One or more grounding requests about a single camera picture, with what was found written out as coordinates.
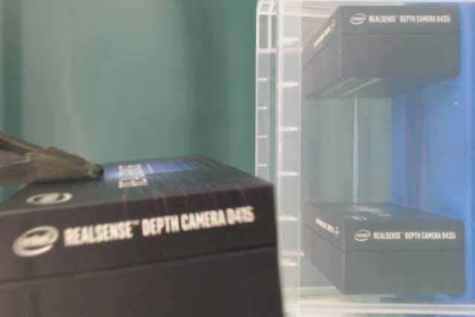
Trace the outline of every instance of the teal wall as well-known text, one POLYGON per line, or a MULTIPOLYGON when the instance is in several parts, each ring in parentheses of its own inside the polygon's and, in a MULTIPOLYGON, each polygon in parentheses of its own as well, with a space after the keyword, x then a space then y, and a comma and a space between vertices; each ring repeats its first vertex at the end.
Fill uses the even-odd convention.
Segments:
POLYGON ((252 171, 256 0, 1 0, 3 130, 252 171))

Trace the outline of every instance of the box lid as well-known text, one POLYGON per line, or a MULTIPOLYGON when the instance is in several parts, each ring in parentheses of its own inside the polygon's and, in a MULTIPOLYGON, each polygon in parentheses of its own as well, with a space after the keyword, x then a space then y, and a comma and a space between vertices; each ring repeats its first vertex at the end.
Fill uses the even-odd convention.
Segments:
POLYGON ((275 246, 270 183, 205 157, 104 165, 0 203, 0 281, 275 246))
POLYGON ((342 250, 463 249, 463 223, 392 203, 308 203, 304 224, 342 250))

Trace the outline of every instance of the product box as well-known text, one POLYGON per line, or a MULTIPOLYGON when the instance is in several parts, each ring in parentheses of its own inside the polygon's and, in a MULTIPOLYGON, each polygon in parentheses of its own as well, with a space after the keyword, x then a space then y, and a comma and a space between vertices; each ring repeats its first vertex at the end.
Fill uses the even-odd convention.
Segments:
POLYGON ((391 97, 459 75, 459 8, 341 6, 304 48, 305 97, 391 97))
POLYGON ((203 157, 104 168, 0 203, 1 316, 281 315, 270 183, 203 157))
POLYGON ((460 220, 392 203, 308 203, 303 245, 342 293, 464 291, 460 220))

